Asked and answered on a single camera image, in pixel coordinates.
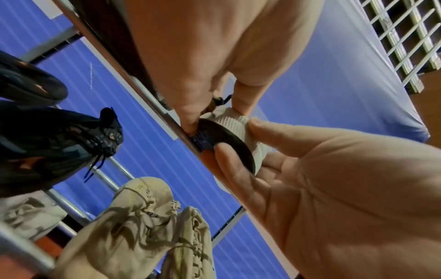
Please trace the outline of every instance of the hand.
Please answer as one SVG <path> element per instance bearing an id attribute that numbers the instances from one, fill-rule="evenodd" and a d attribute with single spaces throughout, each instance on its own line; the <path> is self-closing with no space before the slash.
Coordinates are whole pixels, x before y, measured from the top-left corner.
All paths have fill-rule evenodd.
<path id="1" fill-rule="evenodd" d="M 224 143 L 203 161 L 305 278 L 441 277 L 440 150 L 257 119 L 249 129 L 280 152 L 256 177 Z"/>
<path id="2" fill-rule="evenodd" d="M 303 52 L 323 0 L 125 1 L 140 57 L 182 128 L 197 129 L 213 95 L 236 78 L 232 107 L 249 115 Z"/>

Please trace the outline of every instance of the blue fabric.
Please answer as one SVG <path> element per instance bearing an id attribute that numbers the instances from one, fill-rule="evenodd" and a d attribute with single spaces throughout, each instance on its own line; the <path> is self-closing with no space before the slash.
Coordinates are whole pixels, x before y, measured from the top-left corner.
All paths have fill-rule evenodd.
<path id="1" fill-rule="evenodd" d="M 353 3 L 344 7 L 343 1 L 348 2 L 326 1 L 305 53 L 269 88 L 259 102 L 259 113 L 275 122 L 426 140 L 428 132 L 385 62 L 375 33 L 363 15 L 359 19 L 345 15 L 348 9 L 355 14 L 359 10 Z M 336 17 L 352 23 L 343 24 Z M 0 49 L 15 56 L 71 26 L 64 16 L 48 19 L 31 0 L 0 0 L 0 24 Z M 363 55 L 354 48 L 362 48 Z M 103 107 L 112 106 L 124 129 L 124 143 L 115 158 L 135 177 L 164 179 L 182 206 L 201 210 L 212 233 L 239 207 L 184 144 L 172 141 L 81 41 L 40 66 L 68 87 L 69 97 L 62 108 L 98 117 Z M 110 163 L 102 170 L 118 185 L 127 181 Z M 84 184 L 85 172 L 56 189 L 81 210 L 97 216 L 110 204 L 113 193 L 96 177 Z M 288 277 L 247 216 L 213 254 L 220 279 Z"/>

